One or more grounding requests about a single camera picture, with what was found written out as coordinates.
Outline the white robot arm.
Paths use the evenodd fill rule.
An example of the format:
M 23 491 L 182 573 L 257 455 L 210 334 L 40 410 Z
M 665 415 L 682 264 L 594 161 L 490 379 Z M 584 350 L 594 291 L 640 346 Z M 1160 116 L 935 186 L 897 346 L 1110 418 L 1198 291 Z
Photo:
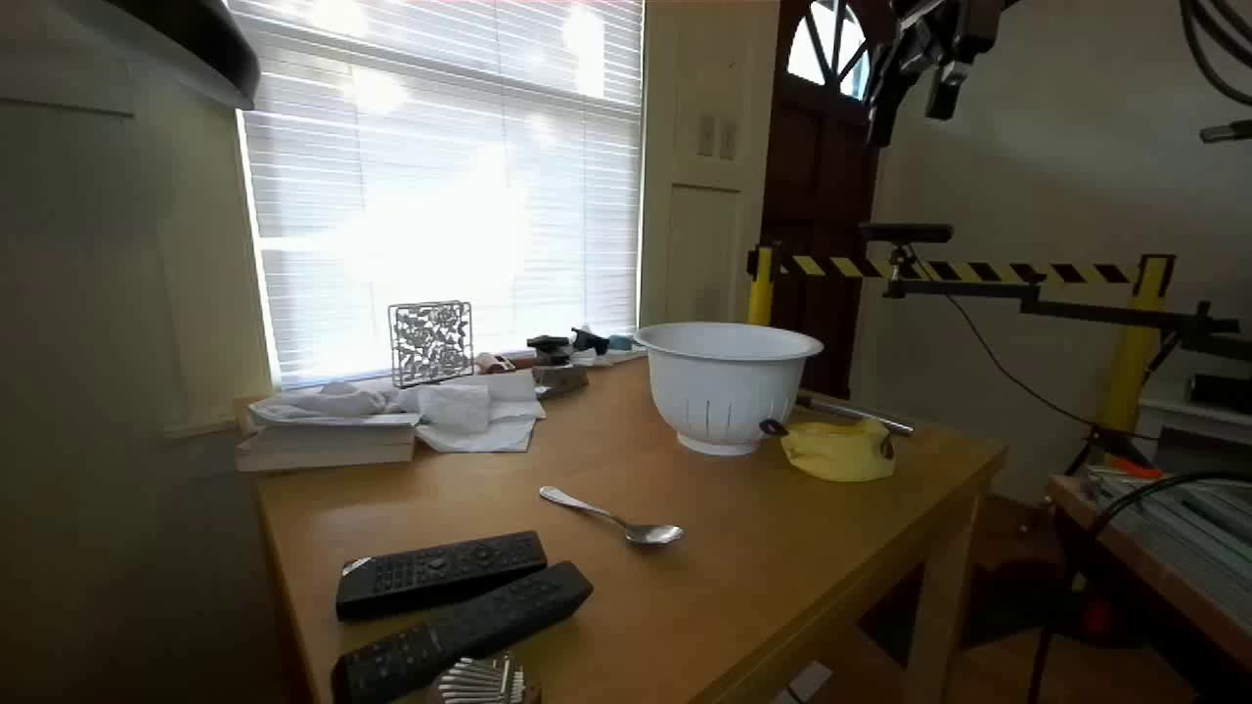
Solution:
M 997 43 L 1003 13 L 1017 0 L 890 0 L 890 30 L 874 50 L 868 141 L 884 148 L 901 102 L 918 77 L 930 77 L 926 116 L 952 120 L 974 60 Z

